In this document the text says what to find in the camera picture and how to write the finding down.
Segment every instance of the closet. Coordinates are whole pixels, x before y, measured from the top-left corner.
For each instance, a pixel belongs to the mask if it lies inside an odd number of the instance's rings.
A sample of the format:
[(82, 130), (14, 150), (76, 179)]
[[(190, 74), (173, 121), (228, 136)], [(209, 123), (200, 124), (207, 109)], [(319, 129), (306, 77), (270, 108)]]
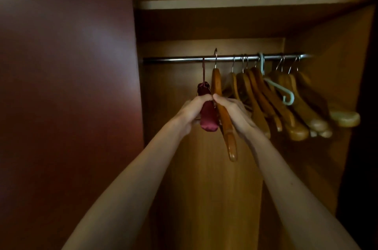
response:
[[(0, 0), (0, 248), (60, 249), (143, 144), (196, 96), (200, 61), (153, 58), (215, 48), (237, 58), (308, 54), (293, 67), (355, 110), (374, 10), (375, 0)], [(279, 62), (267, 59), (265, 73)], [(281, 62), (285, 71), (292, 64)], [(217, 62), (223, 77), (232, 67), (242, 72), (240, 60)], [(205, 68), (211, 82), (214, 61)], [(352, 129), (291, 141), (269, 127), (292, 170), (335, 214)], [(236, 143), (231, 162), (219, 130), (193, 128), (135, 249), (294, 249), (247, 145)]]
[[(296, 67), (314, 88), (356, 108), (375, 0), (134, 0), (134, 6), (146, 143), (202, 82), (200, 61), (156, 59), (212, 56), (215, 48), (237, 58), (309, 54)], [(265, 73), (278, 62), (267, 60)], [(284, 64), (287, 72), (293, 60)], [(211, 82), (214, 61), (205, 66)], [(217, 62), (222, 76), (232, 66)], [(241, 72), (241, 61), (233, 68)], [(303, 141), (270, 129), (292, 170), (335, 214), (352, 129), (333, 127), (331, 138)], [(150, 210), (153, 249), (294, 249), (248, 147), (239, 138), (237, 147), (239, 159), (230, 162), (220, 131), (198, 126), (184, 138)]]

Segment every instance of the left hand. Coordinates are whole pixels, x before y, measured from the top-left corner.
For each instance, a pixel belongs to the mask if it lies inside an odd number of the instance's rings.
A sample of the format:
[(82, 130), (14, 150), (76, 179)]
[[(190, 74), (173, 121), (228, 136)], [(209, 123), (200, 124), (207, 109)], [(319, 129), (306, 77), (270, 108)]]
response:
[(192, 124), (198, 121), (196, 118), (200, 114), (203, 104), (208, 100), (213, 100), (212, 95), (197, 96), (193, 100), (188, 100), (177, 115), (175, 115), (174, 119), (180, 121), (180, 124), (183, 126), (184, 136), (190, 133)]

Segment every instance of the right hand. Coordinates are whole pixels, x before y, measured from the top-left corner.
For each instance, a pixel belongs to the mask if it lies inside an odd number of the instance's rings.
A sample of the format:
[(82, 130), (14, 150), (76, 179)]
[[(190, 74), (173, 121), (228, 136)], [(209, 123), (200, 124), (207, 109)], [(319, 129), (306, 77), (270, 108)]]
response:
[(227, 109), (236, 131), (244, 139), (247, 139), (249, 136), (254, 134), (262, 134), (262, 136), (264, 136), (262, 131), (248, 115), (248, 112), (244, 108), (242, 102), (236, 99), (227, 99), (217, 94), (214, 94), (213, 98), (217, 104), (220, 104)]

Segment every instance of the forearm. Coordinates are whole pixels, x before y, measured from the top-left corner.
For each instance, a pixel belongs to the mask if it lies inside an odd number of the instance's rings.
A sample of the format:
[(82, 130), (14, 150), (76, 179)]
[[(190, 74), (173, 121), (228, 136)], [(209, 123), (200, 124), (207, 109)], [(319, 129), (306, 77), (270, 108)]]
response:
[(182, 124), (174, 118), (102, 193), (64, 249), (130, 247), (182, 137)]
[(297, 249), (359, 249), (263, 135), (247, 137), (281, 221)]

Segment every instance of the metal rod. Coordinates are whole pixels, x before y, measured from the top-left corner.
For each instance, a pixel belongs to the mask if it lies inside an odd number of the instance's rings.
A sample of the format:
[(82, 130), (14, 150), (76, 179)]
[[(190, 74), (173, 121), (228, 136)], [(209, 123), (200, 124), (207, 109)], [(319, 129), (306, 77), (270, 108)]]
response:
[[(259, 56), (258, 54), (253, 55), (221, 55), (217, 56), (217, 61), (219, 62), (225, 62), (225, 61), (241, 61), (242, 56), (248, 57), (248, 60), (254, 61), (258, 60)], [(293, 60), (295, 58), (310, 58), (311, 55), (308, 54), (264, 54), (264, 59), (267, 61), (270, 60), (280, 60), (282, 59), (282, 56), (285, 56), (285, 60)], [(144, 64), (150, 64), (150, 63), (191, 63), (191, 62), (202, 62), (202, 59), (205, 58), (205, 61), (215, 61), (215, 56), (189, 56), (189, 57), (150, 57), (150, 58), (143, 58)]]

